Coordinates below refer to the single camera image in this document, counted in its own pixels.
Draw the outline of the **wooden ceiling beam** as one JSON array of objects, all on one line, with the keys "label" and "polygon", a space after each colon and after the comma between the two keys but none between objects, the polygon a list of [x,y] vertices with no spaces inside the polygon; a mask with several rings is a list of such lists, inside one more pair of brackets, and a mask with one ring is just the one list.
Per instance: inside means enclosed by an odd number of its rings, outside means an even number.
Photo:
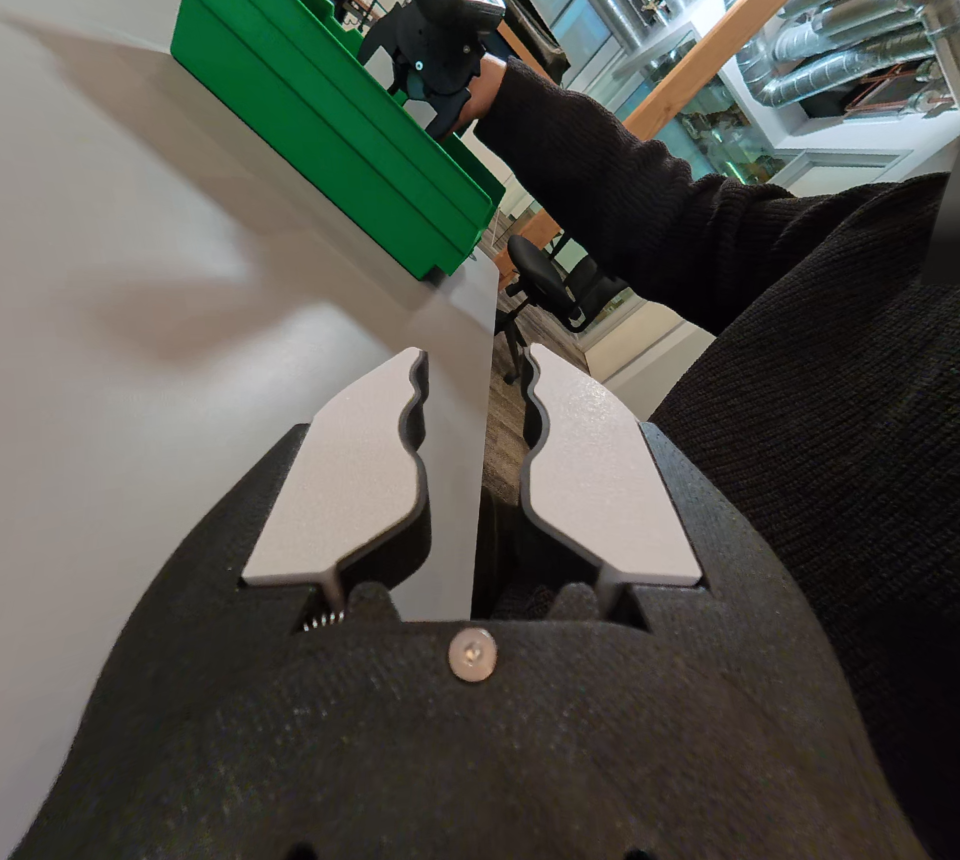
[{"label": "wooden ceiling beam", "polygon": [[626,117],[625,129],[643,141],[654,138],[786,1],[737,0]]}]

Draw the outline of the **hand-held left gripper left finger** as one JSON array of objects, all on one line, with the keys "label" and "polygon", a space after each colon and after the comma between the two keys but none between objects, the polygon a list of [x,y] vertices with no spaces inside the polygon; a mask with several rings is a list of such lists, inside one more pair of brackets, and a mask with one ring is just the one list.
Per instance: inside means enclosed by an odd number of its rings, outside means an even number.
[{"label": "hand-held left gripper left finger", "polygon": [[245,586],[313,586],[342,613],[367,577],[391,588],[419,569],[429,537],[405,566],[379,551],[409,535],[428,506],[419,456],[428,367],[425,350],[407,348],[318,411],[243,568]]}]

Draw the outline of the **person's right hand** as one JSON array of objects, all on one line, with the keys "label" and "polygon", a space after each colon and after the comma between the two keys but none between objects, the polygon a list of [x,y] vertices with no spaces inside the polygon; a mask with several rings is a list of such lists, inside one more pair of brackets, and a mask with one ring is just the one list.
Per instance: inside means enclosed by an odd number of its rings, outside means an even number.
[{"label": "person's right hand", "polygon": [[479,75],[473,77],[467,86],[469,97],[453,128],[455,134],[462,134],[471,124],[483,119],[489,113],[507,70],[507,62],[493,54],[484,54],[481,58]]}]

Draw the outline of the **person's right forearm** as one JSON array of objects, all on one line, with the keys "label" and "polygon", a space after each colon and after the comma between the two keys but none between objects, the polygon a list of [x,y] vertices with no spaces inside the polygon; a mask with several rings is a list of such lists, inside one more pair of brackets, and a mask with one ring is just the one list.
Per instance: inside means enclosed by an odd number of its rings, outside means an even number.
[{"label": "person's right forearm", "polygon": [[606,272],[728,346],[958,348],[958,288],[922,286],[945,174],[797,197],[710,174],[508,62],[476,127]]}]

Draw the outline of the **white cabinet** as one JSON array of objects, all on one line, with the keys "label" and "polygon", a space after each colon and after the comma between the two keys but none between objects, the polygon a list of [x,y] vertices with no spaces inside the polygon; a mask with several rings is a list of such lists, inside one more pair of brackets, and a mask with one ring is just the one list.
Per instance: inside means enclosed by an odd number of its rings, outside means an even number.
[{"label": "white cabinet", "polygon": [[646,422],[713,341],[670,308],[628,292],[581,348],[590,375]]}]

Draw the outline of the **green plastic bin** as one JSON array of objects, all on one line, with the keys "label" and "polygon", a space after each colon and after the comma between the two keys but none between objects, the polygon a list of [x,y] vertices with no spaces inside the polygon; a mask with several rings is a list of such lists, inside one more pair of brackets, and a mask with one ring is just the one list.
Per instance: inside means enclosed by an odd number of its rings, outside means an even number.
[{"label": "green plastic bin", "polygon": [[329,0],[181,0],[173,58],[416,279],[451,276],[504,187],[357,61]]}]

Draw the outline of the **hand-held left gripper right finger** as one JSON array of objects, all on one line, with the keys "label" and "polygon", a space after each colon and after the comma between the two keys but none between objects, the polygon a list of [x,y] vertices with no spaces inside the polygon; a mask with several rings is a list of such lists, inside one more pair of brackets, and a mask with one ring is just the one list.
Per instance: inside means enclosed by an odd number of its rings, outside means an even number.
[{"label": "hand-held left gripper right finger", "polygon": [[541,343],[526,350],[523,392],[531,424],[520,506],[586,566],[602,613],[629,586],[700,584],[702,566],[630,409]]}]

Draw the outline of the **black mesh office chair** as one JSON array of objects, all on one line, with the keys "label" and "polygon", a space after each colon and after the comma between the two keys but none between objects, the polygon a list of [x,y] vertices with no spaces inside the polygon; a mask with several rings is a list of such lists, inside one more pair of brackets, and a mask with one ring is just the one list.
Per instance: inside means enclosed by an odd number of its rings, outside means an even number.
[{"label": "black mesh office chair", "polygon": [[530,240],[512,235],[507,243],[509,260],[517,272],[516,281],[505,288],[509,297],[523,295],[512,310],[498,309],[494,334],[503,334],[510,351],[512,370],[503,381],[514,384],[522,373],[521,350],[529,343],[517,328],[517,319],[527,306],[536,307],[552,316],[569,333],[578,335],[587,330],[602,310],[628,288],[620,278],[607,276],[589,255],[582,257],[572,271],[563,277],[554,264],[554,253],[546,253]]}]

